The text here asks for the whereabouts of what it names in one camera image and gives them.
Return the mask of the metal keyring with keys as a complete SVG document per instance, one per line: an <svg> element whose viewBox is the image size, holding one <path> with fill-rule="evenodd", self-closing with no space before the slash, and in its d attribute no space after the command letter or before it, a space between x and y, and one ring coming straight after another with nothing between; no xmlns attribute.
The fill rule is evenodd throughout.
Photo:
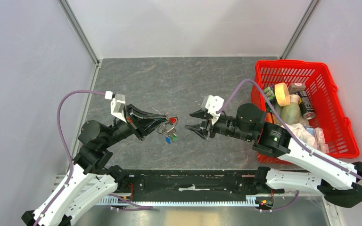
<svg viewBox="0 0 362 226"><path fill-rule="evenodd" d="M171 135L173 133L176 134L177 130L176 130L176 126L178 124L179 120L174 124L168 124L167 121L165 123L162 123L157 129L156 132L160 135L164 135L164 137L169 137L171 139Z"/></svg>

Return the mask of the red key tag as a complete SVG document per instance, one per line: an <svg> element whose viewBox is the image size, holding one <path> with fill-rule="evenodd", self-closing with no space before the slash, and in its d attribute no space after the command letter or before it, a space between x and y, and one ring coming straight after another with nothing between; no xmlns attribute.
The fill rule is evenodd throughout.
<svg viewBox="0 0 362 226"><path fill-rule="evenodd" d="M177 117L170 117L170 118L168 118L167 123L171 124L171 125L174 125L177 121L178 121Z"/></svg>

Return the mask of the blue key tag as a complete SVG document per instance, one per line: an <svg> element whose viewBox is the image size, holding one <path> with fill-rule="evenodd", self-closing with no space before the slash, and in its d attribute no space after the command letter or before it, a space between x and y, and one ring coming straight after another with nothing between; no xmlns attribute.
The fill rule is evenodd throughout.
<svg viewBox="0 0 362 226"><path fill-rule="evenodd" d="M165 140L168 144L171 144L172 140L169 137L165 137Z"/></svg>

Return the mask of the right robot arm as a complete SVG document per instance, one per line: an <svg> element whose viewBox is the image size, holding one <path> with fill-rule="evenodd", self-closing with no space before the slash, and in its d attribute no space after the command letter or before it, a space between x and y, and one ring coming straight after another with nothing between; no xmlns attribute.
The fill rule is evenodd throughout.
<svg viewBox="0 0 362 226"><path fill-rule="evenodd" d="M191 114L202 121L186 125L186 129L203 139L217 134L252 142L253 150L304 169L303 172L282 171L259 167L254 176L254 189L260 193L270 190L296 190L321 195L328 202L351 208L362 202L362 162L346 163L318 151L285 128L269 123L266 114L256 105L242 104L235 117L220 115L218 120L205 109Z"/></svg>

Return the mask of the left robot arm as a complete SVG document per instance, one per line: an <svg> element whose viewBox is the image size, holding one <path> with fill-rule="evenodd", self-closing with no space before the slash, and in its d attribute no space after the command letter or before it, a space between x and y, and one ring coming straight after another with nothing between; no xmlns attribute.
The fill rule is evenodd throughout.
<svg viewBox="0 0 362 226"><path fill-rule="evenodd" d="M131 135L144 140L156 129L177 121L167 114L148 113L126 104L112 103L111 114L115 117L112 125L95 120L83 124L78 137L82 146L70 171L38 209L22 215L27 226L73 226L109 193L126 191L129 180L123 169L117 165L105 169L113 155L108 148Z"/></svg>

